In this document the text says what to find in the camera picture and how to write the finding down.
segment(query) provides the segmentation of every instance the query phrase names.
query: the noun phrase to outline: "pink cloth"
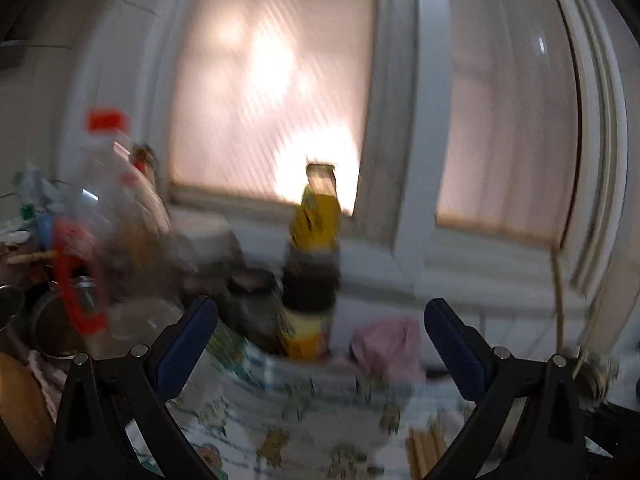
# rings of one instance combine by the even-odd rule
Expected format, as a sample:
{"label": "pink cloth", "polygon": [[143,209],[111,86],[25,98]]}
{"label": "pink cloth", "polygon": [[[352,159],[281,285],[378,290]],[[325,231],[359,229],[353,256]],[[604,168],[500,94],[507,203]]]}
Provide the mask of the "pink cloth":
{"label": "pink cloth", "polygon": [[351,351],[369,376],[385,381],[423,383],[421,326],[409,318],[380,319],[356,330]]}

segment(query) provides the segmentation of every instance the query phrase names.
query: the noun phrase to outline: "red cap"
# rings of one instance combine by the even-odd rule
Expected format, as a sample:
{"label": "red cap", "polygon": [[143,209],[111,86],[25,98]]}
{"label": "red cap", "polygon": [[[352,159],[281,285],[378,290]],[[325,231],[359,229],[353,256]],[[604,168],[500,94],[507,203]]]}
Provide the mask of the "red cap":
{"label": "red cap", "polygon": [[117,108],[95,108],[87,114],[86,129],[89,133],[120,130],[127,134],[129,117]]}

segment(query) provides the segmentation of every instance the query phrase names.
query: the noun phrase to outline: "bottle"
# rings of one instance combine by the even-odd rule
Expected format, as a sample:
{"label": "bottle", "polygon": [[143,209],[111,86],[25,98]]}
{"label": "bottle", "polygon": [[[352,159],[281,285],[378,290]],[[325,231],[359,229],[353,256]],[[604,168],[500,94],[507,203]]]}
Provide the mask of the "bottle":
{"label": "bottle", "polygon": [[278,338],[292,359],[321,358],[328,351],[340,285],[340,204],[334,167],[310,163],[308,184],[290,226],[283,273]]}

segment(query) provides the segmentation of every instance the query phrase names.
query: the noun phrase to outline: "green object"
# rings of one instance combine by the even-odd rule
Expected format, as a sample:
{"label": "green object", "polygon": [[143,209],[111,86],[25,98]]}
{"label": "green object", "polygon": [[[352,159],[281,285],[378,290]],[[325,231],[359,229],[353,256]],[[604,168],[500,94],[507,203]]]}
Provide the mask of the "green object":
{"label": "green object", "polygon": [[24,222],[28,222],[29,220],[33,220],[36,218],[36,208],[33,204],[26,204],[20,208],[20,216]]}

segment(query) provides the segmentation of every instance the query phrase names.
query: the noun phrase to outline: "window frame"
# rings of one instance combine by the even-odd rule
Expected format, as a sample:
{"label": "window frame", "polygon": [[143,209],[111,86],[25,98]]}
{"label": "window frame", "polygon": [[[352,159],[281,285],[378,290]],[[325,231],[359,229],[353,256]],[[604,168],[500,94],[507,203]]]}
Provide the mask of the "window frame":
{"label": "window frame", "polygon": [[[391,237],[388,232],[367,237],[366,227],[358,224],[360,209],[355,209],[353,221],[347,221],[341,239],[343,279],[347,284],[410,294],[418,301],[445,296],[454,306],[473,305],[486,311],[552,311],[553,280],[546,249],[436,225],[452,82],[449,0],[416,2],[415,95],[419,101],[412,117],[411,148],[397,228]],[[558,2],[574,48],[582,121],[579,177],[560,257],[565,308],[583,312],[593,301],[606,272],[622,214],[626,111],[615,53],[596,3]],[[156,150],[161,168],[167,166],[172,81],[192,3],[180,0],[174,22],[168,27],[156,78],[159,91],[152,100],[149,128],[145,128],[150,132],[146,141]],[[378,28],[381,20],[378,13]],[[369,156],[363,151],[364,168]],[[160,177],[162,194],[170,197],[172,205],[195,209],[207,206],[198,200],[177,199]],[[250,199],[254,203],[228,197],[210,199],[215,203],[213,209],[223,212],[229,220],[245,255],[274,264],[284,262],[290,206],[273,204],[272,208]],[[368,219],[375,222],[375,214]]]}

